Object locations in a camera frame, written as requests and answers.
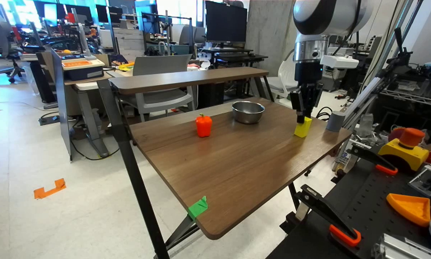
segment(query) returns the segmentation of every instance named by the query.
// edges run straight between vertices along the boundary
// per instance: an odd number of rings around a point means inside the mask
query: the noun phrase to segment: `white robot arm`
[[[294,20],[299,30],[295,50],[299,89],[291,97],[299,113],[298,122],[311,116],[321,94],[316,83],[322,77],[325,36],[350,36],[358,31],[373,14],[373,2],[373,0],[296,0]]]

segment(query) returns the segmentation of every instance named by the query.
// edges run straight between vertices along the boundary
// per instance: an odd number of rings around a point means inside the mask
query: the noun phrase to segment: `wooden table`
[[[169,257],[169,248],[199,228],[210,238],[219,238],[286,185],[295,189],[294,179],[347,139],[350,132],[324,135],[325,122],[316,120],[308,138],[295,138],[295,110],[266,99],[260,100],[268,110],[258,125],[235,122],[230,115],[232,106],[226,103],[130,128],[121,118],[114,92],[134,94],[255,79],[260,96],[273,100],[266,74],[268,71],[262,69],[232,67],[112,77],[111,83],[100,82],[101,97],[112,123],[114,136],[120,143],[158,257]],[[194,125],[194,119],[202,112],[214,119],[213,135],[204,139],[196,135]],[[134,156],[131,136],[186,208],[203,195],[209,198],[209,210],[196,220],[187,215],[167,241],[161,236]]]
[[[268,73],[269,73],[268,70],[255,69],[255,67],[229,67],[229,69],[187,70],[187,71],[173,71],[173,73],[158,73],[158,74],[114,77],[111,79],[111,82],[124,94],[133,94],[135,92],[176,89],[176,87],[186,87],[194,84],[222,83],[227,80],[249,79],[249,77],[255,77],[259,89],[260,77],[268,76]]]
[[[226,103],[131,126],[140,149],[186,208],[207,197],[209,210],[197,223],[210,238],[222,237],[350,136],[342,130],[325,138],[327,123],[319,119],[308,138],[294,136],[295,110],[260,102],[266,112],[258,125],[235,122]],[[200,113],[213,118],[210,138],[196,133]]]

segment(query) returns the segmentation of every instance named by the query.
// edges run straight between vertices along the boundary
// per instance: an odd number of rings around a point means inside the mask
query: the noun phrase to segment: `floor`
[[[342,100],[334,94],[325,93],[322,105],[338,109]],[[6,74],[0,74],[0,259],[154,257],[121,155],[117,152],[101,161],[77,155],[71,162],[59,125],[39,125],[38,119],[52,110],[56,109],[42,107],[26,77],[9,84]],[[117,148],[112,138],[107,142],[111,151]],[[95,156],[87,141],[77,141],[77,145]],[[164,237],[169,237],[186,210],[143,153],[137,151],[135,155]],[[332,158],[325,158],[296,185],[306,182],[328,192],[334,187],[331,165]],[[52,188],[58,178],[67,179],[65,189],[35,198],[33,189]],[[289,189],[285,189],[220,240],[197,231],[173,248],[171,256],[266,257],[283,240],[279,224],[292,208]]]

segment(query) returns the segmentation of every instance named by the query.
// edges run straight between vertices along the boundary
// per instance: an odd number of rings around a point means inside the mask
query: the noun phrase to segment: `metal bowl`
[[[233,116],[242,123],[258,123],[265,109],[259,102],[239,100],[233,103]]]

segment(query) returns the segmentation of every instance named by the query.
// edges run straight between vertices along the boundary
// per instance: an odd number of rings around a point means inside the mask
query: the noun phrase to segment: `computer monitor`
[[[107,17],[107,5],[97,4],[98,20],[100,23],[108,23],[110,18]]]
[[[207,1],[206,24],[210,41],[246,41],[248,10]]]
[[[108,23],[110,18],[107,15],[107,5],[97,4],[97,10],[98,10],[100,23]],[[110,7],[110,12],[111,12],[111,23],[120,23],[120,18],[123,18],[124,15],[124,10],[120,7]]]
[[[110,11],[111,11],[111,21],[121,23],[120,18],[123,18],[124,10],[118,7],[110,7]]]

